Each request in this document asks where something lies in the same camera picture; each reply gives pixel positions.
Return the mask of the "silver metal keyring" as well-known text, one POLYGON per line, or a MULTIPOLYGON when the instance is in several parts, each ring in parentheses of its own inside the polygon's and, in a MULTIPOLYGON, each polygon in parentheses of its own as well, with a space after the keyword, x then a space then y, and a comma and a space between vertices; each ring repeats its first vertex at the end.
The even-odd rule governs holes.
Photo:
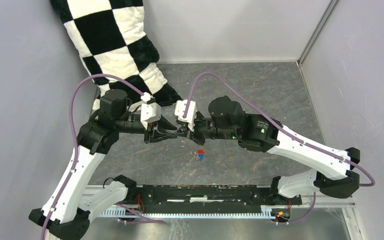
POLYGON ((186 144, 186 142, 185 141, 183 141, 183 140, 180 140, 180 146, 182 147, 182 148, 184 148, 187 144, 186 144))

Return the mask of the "blue capped key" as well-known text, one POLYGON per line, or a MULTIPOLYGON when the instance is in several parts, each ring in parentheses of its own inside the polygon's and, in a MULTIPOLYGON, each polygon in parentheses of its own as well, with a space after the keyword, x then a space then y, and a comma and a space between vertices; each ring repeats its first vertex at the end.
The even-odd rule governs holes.
POLYGON ((198 154, 198 159, 202 162, 204 160, 204 155, 203 154, 198 154))

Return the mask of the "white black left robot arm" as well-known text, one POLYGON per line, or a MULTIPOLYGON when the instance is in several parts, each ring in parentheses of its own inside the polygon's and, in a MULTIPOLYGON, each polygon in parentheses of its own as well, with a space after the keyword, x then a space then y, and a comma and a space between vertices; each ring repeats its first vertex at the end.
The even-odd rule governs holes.
POLYGON ((109 90, 100 98, 98 110, 74 133, 73 154, 55 191, 43 207, 29 214, 29 219, 41 226, 43 239, 80 240, 105 210, 136 200, 136 182, 122 175, 93 196, 82 196, 120 133, 142 134, 146 143, 152 143, 158 140, 157 133, 174 129, 149 93, 140 98, 141 104, 137 105, 125 91, 109 90))

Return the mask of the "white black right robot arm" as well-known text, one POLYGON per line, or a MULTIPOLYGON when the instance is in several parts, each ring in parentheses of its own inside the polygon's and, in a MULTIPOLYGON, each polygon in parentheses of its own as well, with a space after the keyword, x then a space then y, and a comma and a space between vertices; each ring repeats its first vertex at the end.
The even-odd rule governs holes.
POLYGON ((305 138, 275 119, 246 113, 227 96, 213 100, 208 112, 210 116, 204 117, 194 101, 179 100, 174 110, 183 123, 179 134, 198 145, 207 139, 236 140, 250 152, 279 155, 308 166, 303 173, 273 178, 268 191, 273 203, 312 193, 346 199, 359 189, 360 175, 353 171, 360 160, 358 149, 334 149, 305 138))

